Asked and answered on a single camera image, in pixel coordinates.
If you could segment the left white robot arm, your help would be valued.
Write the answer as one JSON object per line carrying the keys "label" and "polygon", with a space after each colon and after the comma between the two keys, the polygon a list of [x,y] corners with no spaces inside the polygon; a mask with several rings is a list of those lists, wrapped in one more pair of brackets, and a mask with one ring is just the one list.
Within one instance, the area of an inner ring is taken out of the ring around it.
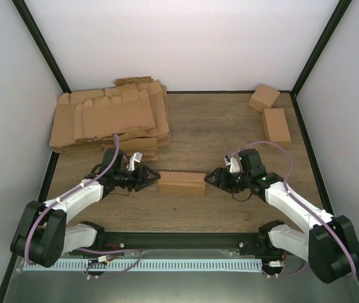
{"label": "left white robot arm", "polygon": [[73,227],[67,224],[90,205],[109,196],[117,187],[139,192],[160,179],[160,174],[143,165],[142,154],[128,157],[117,148],[104,152],[102,162],[78,185],[66,193],[47,200],[29,202],[20,218],[10,244],[10,251],[28,264],[51,267],[62,254],[86,249],[93,255],[106,248],[104,227],[84,221]]}

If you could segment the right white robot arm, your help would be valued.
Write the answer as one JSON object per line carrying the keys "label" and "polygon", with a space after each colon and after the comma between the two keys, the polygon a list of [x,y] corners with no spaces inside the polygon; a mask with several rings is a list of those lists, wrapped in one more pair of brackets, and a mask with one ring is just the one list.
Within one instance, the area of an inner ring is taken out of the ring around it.
{"label": "right white robot arm", "polygon": [[284,178],[269,173],[255,149],[226,155],[224,167],[205,176],[205,182],[229,194],[249,190],[253,196],[277,208],[297,226],[273,221],[260,228],[259,249],[273,254],[282,249],[304,260],[324,283],[356,276],[359,269],[359,241],[354,226],[344,215],[334,216],[301,197]]}

